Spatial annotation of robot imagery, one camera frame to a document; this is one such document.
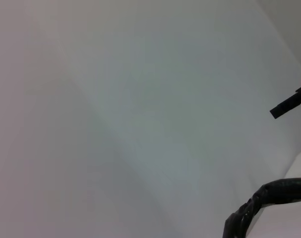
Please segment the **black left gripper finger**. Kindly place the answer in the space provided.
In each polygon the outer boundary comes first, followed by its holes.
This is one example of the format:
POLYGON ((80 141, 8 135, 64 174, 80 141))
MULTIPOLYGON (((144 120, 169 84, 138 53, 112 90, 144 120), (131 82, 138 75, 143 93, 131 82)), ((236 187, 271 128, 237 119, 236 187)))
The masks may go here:
POLYGON ((297 89, 294 95, 271 109, 270 113, 277 119, 299 105, 301 105, 301 88, 297 89))

